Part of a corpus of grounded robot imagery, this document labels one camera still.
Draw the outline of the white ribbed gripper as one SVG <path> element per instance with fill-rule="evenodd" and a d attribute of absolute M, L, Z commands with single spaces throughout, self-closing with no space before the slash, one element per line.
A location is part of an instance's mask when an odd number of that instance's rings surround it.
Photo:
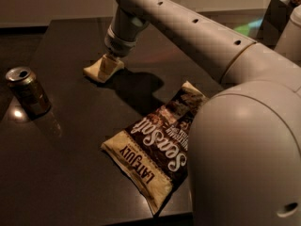
<path fill-rule="evenodd" d="M 126 57 L 135 48 L 135 41 L 127 41 L 120 39 L 112 30 L 107 29 L 104 37 L 104 45 L 108 54 L 114 57 Z M 99 68 L 98 77 L 100 79 L 108 79 L 114 72 L 117 61 L 109 55 L 103 55 Z"/>

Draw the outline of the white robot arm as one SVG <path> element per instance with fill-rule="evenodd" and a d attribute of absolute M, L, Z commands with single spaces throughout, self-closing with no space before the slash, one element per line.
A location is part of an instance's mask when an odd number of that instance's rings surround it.
<path fill-rule="evenodd" d="M 301 226 L 299 66 L 170 0 L 116 1 L 225 88 L 190 130 L 195 225 Z"/>

